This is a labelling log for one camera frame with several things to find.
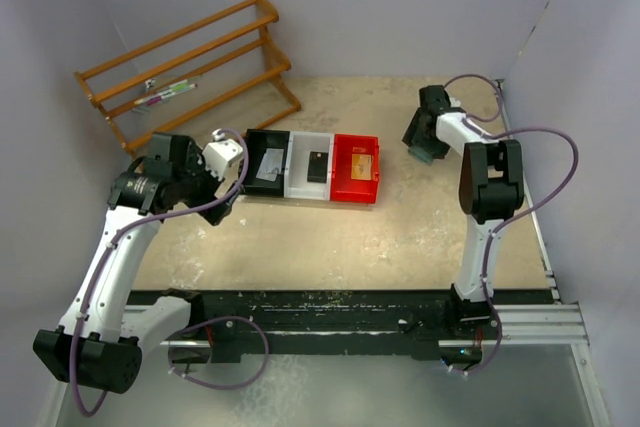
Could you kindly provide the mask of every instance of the gray floor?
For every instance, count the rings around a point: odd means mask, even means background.
[[[58,427],[590,426],[568,346],[503,347],[482,374],[464,379],[437,362],[404,357],[274,356],[247,389],[212,391],[168,375],[166,348],[146,360],[134,387],[84,419],[68,395]],[[194,375],[233,383],[261,357],[200,365]],[[94,393],[85,392],[87,401]]]

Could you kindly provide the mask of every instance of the wooden rack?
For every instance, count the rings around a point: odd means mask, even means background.
[[[92,77],[103,74],[104,72],[110,69],[113,69],[114,67],[117,67],[118,65],[121,65],[124,62],[134,59],[140,55],[146,54],[154,49],[157,49],[158,47],[161,47],[165,44],[168,44],[169,42],[179,39],[180,37],[190,34],[195,30],[201,29],[209,24],[212,24],[217,20],[224,19],[225,17],[228,17],[252,5],[256,6],[259,14],[259,18],[254,22],[251,22],[243,27],[240,27],[226,35],[223,35],[222,37],[218,37],[217,39],[207,42],[201,45],[200,47],[192,49],[182,55],[179,55],[178,57],[175,57],[172,60],[164,62],[152,69],[147,70],[146,72],[142,72],[128,80],[125,80],[97,94],[93,93],[93,91],[91,90],[91,88],[87,83],[87,80]],[[279,19],[278,11],[268,0],[245,0],[244,2],[240,2],[239,4],[229,7],[228,9],[222,10],[198,22],[195,22],[191,25],[183,27],[180,30],[177,30],[175,32],[165,35],[164,37],[156,39],[153,42],[143,45],[142,47],[138,47],[137,49],[127,52],[126,54],[120,55],[115,59],[111,59],[108,62],[98,65],[97,67],[93,67],[92,69],[89,69],[81,73],[75,72],[74,75],[76,77],[76,80],[80,84],[80,87],[82,87],[85,95],[91,102],[91,104],[100,111],[100,113],[103,115],[103,117],[105,118],[105,120],[107,121],[111,129],[113,130],[113,133],[117,137],[122,148],[131,156],[135,156],[135,151],[149,142],[149,140],[151,139],[151,134],[153,132],[165,132],[165,131],[170,131],[172,129],[175,129],[176,127],[184,124],[185,122],[188,122],[193,118],[197,117],[198,115],[210,109],[213,109],[214,107],[222,104],[223,102],[229,99],[232,99],[233,97],[236,97],[237,95],[243,92],[246,92],[250,88],[255,87],[256,85],[261,84],[262,82],[265,82],[268,80],[291,104],[291,107],[288,108],[287,110],[280,112],[279,114],[275,115],[274,117],[271,117],[270,119],[262,122],[261,124],[255,127],[257,129],[262,129],[294,112],[299,111],[301,108],[300,101],[286,87],[281,77],[282,72],[291,69],[291,62],[289,61],[287,56],[284,55],[282,51],[273,43],[273,40],[269,35],[268,25],[271,23],[277,22],[278,19]],[[257,40],[254,40],[253,42],[250,42],[244,45],[243,47],[233,50],[232,52],[229,52],[228,54],[225,54],[222,57],[212,62],[208,62],[196,69],[193,69],[181,75],[180,77],[172,79],[170,82],[167,82],[163,85],[155,87],[153,90],[150,90],[149,92],[146,92],[143,95],[140,95],[139,97],[129,100],[118,107],[107,110],[103,105],[103,102],[105,102],[106,100],[111,99],[112,97],[118,94],[121,94],[131,89],[132,87],[143,84],[144,81],[147,79],[156,77],[200,55],[210,52],[222,45],[225,45],[235,39],[238,39],[256,30],[258,31],[259,38]],[[204,104],[199,105],[198,107],[195,107],[193,110],[190,110],[189,112],[185,112],[184,114],[179,115],[173,120],[170,120],[169,122],[166,122],[160,125],[156,129],[154,129],[152,132],[147,132],[146,134],[138,137],[137,139],[127,140],[124,134],[122,133],[122,131],[120,130],[120,128],[118,128],[118,126],[116,125],[116,122],[114,121],[114,119],[119,115],[122,115],[125,112],[128,112],[133,108],[135,108],[136,107],[135,102],[137,100],[147,97],[150,94],[153,94],[157,91],[160,91],[174,82],[179,82],[189,77],[194,77],[197,75],[204,74],[205,72],[209,72],[210,70],[213,70],[216,67],[220,67],[221,65],[224,65],[227,62],[230,62],[231,60],[236,59],[243,54],[246,54],[247,52],[257,49],[258,47],[261,48],[263,59],[264,59],[265,72],[263,74],[260,74],[257,77],[254,77],[244,82],[243,84],[240,84],[234,87],[233,89],[226,91],[225,93],[205,102]]]

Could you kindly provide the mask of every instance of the cable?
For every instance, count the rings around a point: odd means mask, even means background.
[[[478,122],[493,122],[498,117],[500,117],[500,115],[502,115],[502,110],[504,109],[504,99],[502,98],[502,92],[500,92],[500,87],[498,87],[498,85],[495,82],[488,79],[484,75],[463,74],[463,75],[458,75],[456,77],[453,77],[452,79],[449,79],[447,83],[444,84],[444,88],[446,89],[448,86],[450,86],[457,80],[469,79],[469,78],[480,79],[483,82],[486,82],[487,84],[489,84],[493,88],[493,92],[495,93],[495,96],[496,96],[496,102],[498,103],[498,111],[493,115],[493,117],[489,117],[488,119],[484,119],[482,117],[479,117],[473,114],[467,114],[467,118],[477,120]]]
[[[173,372],[174,374],[179,375],[184,380],[188,380],[189,382],[193,382],[194,384],[200,385],[202,387],[207,387],[209,389],[214,389],[214,390],[237,390],[237,389],[242,389],[244,387],[247,387],[248,385],[251,385],[256,380],[258,380],[258,377],[260,377],[262,375],[262,373],[264,372],[264,369],[267,367],[267,362],[269,361],[269,342],[267,341],[267,336],[265,335],[264,331],[255,322],[252,322],[249,319],[245,319],[244,317],[238,317],[238,316],[235,316],[235,315],[228,315],[228,316],[225,316],[225,317],[218,317],[216,319],[210,319],[210,320],[207,320],[207,321],[202,322],[200,324],[196,324],[196,325],[193,325],[191,327],[187,327],[186,329],[181,330],[180,332],[177,332],[177,334],[186,334],[188,332],[192,332],[194,330],[198,330],[198,329],[200,329],[202,327],[207,327],[209,325],[219,324],[221,322],[229,322],[229,321],[232,321],[232,322],[244,322],[245,324],[250,325],[251,327],[253,327],[253,329],[256,332],[258,332],[258,334],[260,335],[260,338],[262,339],[262,343],[264,344],[264,359],[262,360],[262,364],[260,365],[260,368],[258,369],[258,371],[253,376],[251,376],[247,380],[245,380],[243,382],[240,382],[238,384],[231,384],[231,385],[212,384],[210,382],[205,382],[204,380],[200,380],[200,379],[196,379],[195,377],[191,377],[186,372],[178,369],[175,366],[175,364],[173,363],[173,359],[171,359],[171,355],[169,355],[169,353],[168,353],[167,354],[167,360],[169,362],[169,368],[171,369],[170,372]]]
[[[465,125],[467,125],[467,127],[469,127],[469,128],[473,127],[472,124],[468,124],[466,122],[465,122]],[[569,143],[569,145],[571,147],[571,152],[573,154],[573,161],[571,163],[571,168],[569,169],[569,173],[562,180],[562,182],[560,182],[558,187],[556,187],[549,195],[547,195],[540,202],[532,205],[531,207],[529,207],[526,210],[523,210],[522,212],[519,212],[518,214],[514,215],[510,219],[507,219],[504,222],[498,224],[498,226],[493,230],[491,235],[488,237],[487,243],[486,243],[485,248],[484,248],[484,254],[482,256],[482,273],[480,274],[480,280],[482,281],[482,291],[484,293],[484,298],[485,298],[485,300],[487,302],[487,305],[489,306],[489,309],[491,310],[491,313],[492,313],[492,315],[494,317],[494,320],[497,322],[497,325],[496,325],[496,334],[497,334],[496,344],[493,347],[493,349],[491,350],[491,352],[489,353],[489,355],[487,356],[487,358],[484,361],[481,361],[472,370],[470,370],[470,371],[461,371],[459,369],[452,369],[452,370],[455,370],[456,372],[462,373],[464,375],[475,374],[475,373],[478,373],[481,370],[483,370],[494,359],[494,357],[498,353],[498,349],[500,348],[500,344],[502,343],[502,321],[500,320],[500,315],[498,314],[498,311],[497,311],[495,305],[493,304],[493,301],[491,300],[491,297],[489,296],[489,289],[488,289],[487,283],[486,283],[487,272],[488,272],[488,268],[489,268],[489,253],[491,252],[491,245],[493,243],[493,239],[495,238],[495,236],[497,235],[498,232],[500,232],[502,229],[507,227],[509,224],[512,224],[516,220],[519,220],[519,219],[531,214],[532,212],[535,212],[536,210],[540,209],[541,207],[543,207],[544,205],[549,203],[551,200],[553,200],[553,198],[556,197],[566,187],[566,185],[569,183],[569,181],[573,178],[574,174],[576,173],[576,169],[578,168],[578,162],[579,162],[579,159],[580,159],[578,146],[574,142],[574,140],[571,137],[569,137],[569,135],[567,135],[566,133],[564,133],[564,132],[562,132],[560,130],[557,130],[557,129],[552,129],[550,127],[524,127],[524,128],[520,128],[520,129],[508,130],[506,132],[503,132],[503,133],[497,134],[497,135],[486,134],[486,133],[484,133],[484,132],[482,132],[482,131],[480,131],[478,129],[475,129],[475,128],[473,128],[472,130],[475,130],[481,137],[484,137],[486,139],[491,139],[491,140],[498,140],[498,139],[501,139],[503,137],[509,137],[509,136],[512,136],[512,135],[515,135],[515,134],[523,134],[523,133],[528,133],[528,132],[544,132],[544,133],[548,133],[548,134],[554,134],[554,135],[557,135],[559,137],[562,137],[564,140],[566,140]]]
[[[247,149],[247,144],[244,142],[242,136],[231,129],[219,129],[222,134],[230,134],[234,136],[243,149],[243,157],[244,162],[242,165],[242,171],[240,172],[240,177],[236,181],[235,185],[227,191],[225,195],[220,197],[219,199],[213,200],[206,204],[199,205],[197,207],[192,207],[185,210],[179,210],[175,212],[166,212],[164,214],[158,215],[149,215],[140,220],[136,220],[135,222],[131,222],[130,224],[124,226],[122,229],[118,230],[116,234],[113,236],[111,241],[107,244],[107,248],[105,248],[102,256],[98,260],[96,264],[96,268],[91,275],[91,279],[89,279],[89,284],[87,285],[87,290],[85,291],[84,297],[82,298],[82,302],[80,303],[80,310],[78,312],[78,319],[76,321],[76,327],[73,330],[73,336],[71,337],[71,348],[69,354],[69,384],[71,385],[71,392],[73,394],[73,400],[84,417],[92,417],[95,413],[100,409],[102,403],[104,402],[105,397],[107,396],[107,391],[103,391],[100,395],[100,398],[96,402],[96,405],[91,409],[87,410],[84,403],[82,402],[82,397],[80,396],[80,389],[78,386],[78,372],[77,372],[77,362],[78,362],[78,344],[80,343],[80,334],[82,333],[82,327],[84,326],[84,322],[87,318],[87,309],[89,308],[89,300],[93,295],[93,292],[98,284],[98,280],[100,279],[100,275],[104,270],[109,257],[113,253],[113,251],[117,248],[118,242],[132,229],[136,227],[140,227],[141,225],[148,224],[149,222],[154,222],[156,220],[165,220],[172,219],[174,217],[180,217],[183,215],[193,214],[197,212],[201,212],[203,210],[208,210],[213,207],[220,205],[223,202],[226,202],[231,197],[233,197],[242,187],[242,183],[244,182],[245,177],[247,176],[247,172],[249,170],[249,151]]]

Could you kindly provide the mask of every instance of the wooden dish rack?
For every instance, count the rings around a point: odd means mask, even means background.
[[[113,69],[118,65],[123,64],[124,62],[130,61],[131,59],[134,59],[140,55],[146,54],[154,49],[157,49],[165,44],[168,44],[169,42],[172,42],[176,39],[179,39],[180,37],[190,34],[195,30],[201,29],[220,19],[224,19],[225,17],[228,17],[240,10],[251,7],[252,5],[256,6],[259,14],[259,18],[254,22],[244,25],[243,27],[240,27],[232,32],[229,32],[228,34],[218,37],[215,40],[207,42],[201,45],[200,47],[197,47],[188,52],[185,52],[184,54],[179,55],[174,59],[164,62],[152,69],[147,70],[146,72],[142,72],[134,77],[131,77],[128,80],[120,82],[119,84],[114,85],[113,87],[107,88],[106,90],[99,92],[97,94],[91,90],[91,87],[89,87],[89,84],[87,83],[87,81],[92,77],[103,74],[104,72],[107,72],[108,70]],[[282,94],[282,96],[291,104],[291,107],[271,117],[270,119],[265,120],[264,122],[262,122],[261,124],[255,127],[257,129],[263,129],[273,124],[274,122],[277,122],[278,120],[294,112],[299,111],[301,108],[300,101],[287,88],[287,86],[284,84],[281,77],[282,72],[285,72],[291,69],[291,62],[289,61],[287,56],[284,55],[282,51],[274,44],[271,36],[269,35],[268,25],[271,23],[277,22],[278,19],[279,19],[278,11],[268,0],[245,0],[244,2],[240,2],[239,4],[231,6],[225,10],[215,13],[202,20],[199,20],[198,22],[194,22],[191,25],[188,25],[186,27],[183,27],[182,29],[179,29],[175,32],[167,34],[164,37],[156,39],[153,42],[149,42],[148,44],[138,47],[137,49],[127,52],[126,54],[123,54],[114,59],[111,59],[103,64],[98,65],[97,67],[93,67],[92,69],[89,69],[85,72],[74,72],[74,75],[76,80],[82,87],[85,95],[89,99],[89,102],[91,102],[91,104],[96,109],[98,109],[98,111],[102,114],[104,119],[107,121],[107,123],[111,127],[111,130],[113,130],[113,133],[117,137],[122,148],[131,156],[135,156],[135,151],[149,142],[149,140],[151,139],[151,134],[153,132],[171,131],[172,129],[175,129],[176,127],[184,124],[185,122],[192,120],[198,115],[204,112],[207,112],[208,110],[213,109],[214,107],[217,107],[223,102],[229,99],[232,99],[243,92],[246,92],[252,87],[259,85],[262,82],[270,81],[273,84],[273,86]],[[164,72],[167,72],[186,62],[189,62],[190,60],[193,60],[194,58],[200,55],[210,52],[222,45],[225,45],[255,30],[258,31],[259,38],[254,40],[253,42],[250,42],[236,50],[229,52],[228,54],[223,55],[222,57],[219,57],[218,59],[212,62],[208,62],[179,77],[176,77],[175,79],[172,79],[170,82],[159,85],[154,89],[149,90],[148,92],[145,92],[144,94],[132,100],[128,100],[127,102],[124,102],[118,107],[112,108],[110,110],[107,110],[104,107],[103,102],[105,102],[106,100],[111,99],[112,97],[118,94],[121,94],[135,86],[143,84],[147,79],[156,77]],[[223,94],[214,97],[213,99],[195,107],[194,109],[188,112],[185,112],[175,117],[174,119],[158,126],[152,131],[147,132],[146,134],[136,139],[127,140],[124,134],[122,133],[122,131],[120,130],[120,128],[117,126],[114,119],[124,114],[125,112],[128,112],[134,109],[136,107],[135,102],[137,100],[148,97],[149,95],[155,92],[158,92],[175,82],[179,82],[189,77],[194,77],[194,76],[202,75],[206,72],[209,72],[215,69],[216,67],[220,67],[221,65],[224,65],[227,62],[230,62],[231,60],[236,59],[241,55],[246,54],[247,52],[250,52],[257,48],[261,48],[262,50],[262,55],[264,60],[264,70],[265,70],[263,74],[260,74],[257,77],[254,77],[232,88],[231,90],[228,90]]]

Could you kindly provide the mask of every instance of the concrete floor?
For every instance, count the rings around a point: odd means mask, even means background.
[[[466,218],[458,205],[461,159],[451,152],[427,166],[400,139],[418,105],[418,89],[445,78],[285,79],[303,109],[274,129],[375,135],[380,141],[378,202],[240,198],[218,227],[199,216],[169,220],[148,250],[135,288],[446,289],[462,259]],[[207,99],[199,88],[145,114],[158,121]],[[467,111],[496,109],[491,89],[462,80],[449,89]],[[270,85],[218,107],[185,126],[202,145],[218,127],[246,129],[286,103]],[[500,121],[486,126],[491,132]],[[546,288],[530,218],[510,226],[499,255],[498,288]]]

